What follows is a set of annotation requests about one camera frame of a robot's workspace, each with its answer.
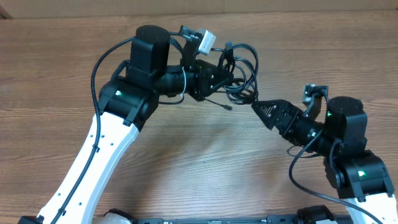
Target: wooden table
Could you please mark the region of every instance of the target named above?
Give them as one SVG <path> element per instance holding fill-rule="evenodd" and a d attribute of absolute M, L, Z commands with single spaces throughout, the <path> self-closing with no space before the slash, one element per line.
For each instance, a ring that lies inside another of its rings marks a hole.
<path fill-rule="evenodd" d="M 108 48 L 144 24 L 181 24 L 217 35 L 215 46 L 245 42 L 259 54 L 260 100 L 303 108 L 304 83 L 327 84 L 330 98 L 362 99 L 368 149 L 398 186 L 398 12 L 291 12 L 0 21 L 0 222 L 36 215 L 55 193 L 94 114 L 91 70 Z M 246 52 L 237 54 L 247 56 Z M 100 66 L 97 90 L 129 46 Z M 179 53 L 172 49 L 169 64 Z M 218 54 L 205 58 L 216 63 Z M 250 106 L 232 111 L 187 97 L 159 106 L 123 155 L 96 215 L 119 208 L 136 217 L 260 217 L 325 204 L 290 182 L 290 146 Z M 211 97 L 229 103 L 224 94 Z M 294 175 L 336 196 L 322 159 L 302 159 Z"/>

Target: wooden surface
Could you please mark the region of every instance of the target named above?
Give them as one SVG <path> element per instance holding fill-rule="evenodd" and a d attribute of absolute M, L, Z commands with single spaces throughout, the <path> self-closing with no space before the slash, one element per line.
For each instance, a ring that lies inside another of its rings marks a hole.
<path fill-rule="evenodd" d="M 57 190 L 86 138 L 94 110 L 90 75 L 100 55 L 144 24 L 203 27 L 259 54 L 260 100 L 300 103 L 304 83 L 328 84 L 330 98 L 362 99 L 368 149 L 398 186 L 398 12 L 291 12 L 205 16 L 98 17 L 0 21 L 0 222 L 36 215 Z M 246 52 L 236 52 L 247 56 Z M 169 64 L 179 60 L 175 49 Z M 99 90 L 129 57 L 129 46 L 99 68 Z M 218 54 L 205 58 L 216 63 Z M 211 97 L 230 105 L 223 94 Z M 190 97 L 159 106 L 123 155 L 96 215 L 119 208 L 137 217 L 258 217 L 325 204 L 287 175 L 290 146 L 247 106 L 226 111 Z M 322 159 L 294 175 L 336 196 Z"/>
<path fill-rule="evenodd" d="M 7 18 L 395 9 L 398 0 L 0 0 Z"/>

